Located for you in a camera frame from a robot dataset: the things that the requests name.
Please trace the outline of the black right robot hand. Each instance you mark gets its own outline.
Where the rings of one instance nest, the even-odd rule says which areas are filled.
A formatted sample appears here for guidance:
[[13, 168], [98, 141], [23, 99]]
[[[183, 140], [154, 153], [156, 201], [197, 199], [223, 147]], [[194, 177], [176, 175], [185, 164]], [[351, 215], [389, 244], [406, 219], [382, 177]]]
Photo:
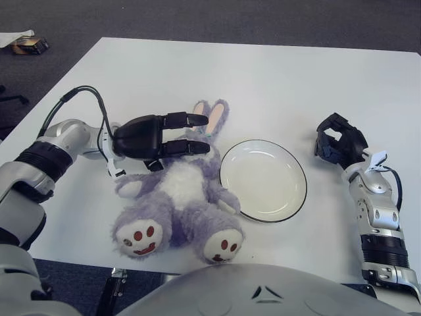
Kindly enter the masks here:
[[316, 131], [316, 156], [339, 165], [343, 170], [364, 161], [363, 151], [368, 144], [362, 132], [341, 115], [333, 113], [318, 125]]

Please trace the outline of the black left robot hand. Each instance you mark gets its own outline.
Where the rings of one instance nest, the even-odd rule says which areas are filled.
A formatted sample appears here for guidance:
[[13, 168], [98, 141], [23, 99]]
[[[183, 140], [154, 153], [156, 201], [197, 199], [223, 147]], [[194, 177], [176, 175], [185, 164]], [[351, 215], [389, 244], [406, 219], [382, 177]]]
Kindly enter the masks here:
[[161, 159], [205, 154], [211, 148], [209, 144], [196, 140], [163, 142], [162, 131], [203, 126], [208, 122], [205, 115], [186, 112], [138, 117], [115, 130], [113, 150], [117, 155], [143, 161], [151, 172], [161, 171]]

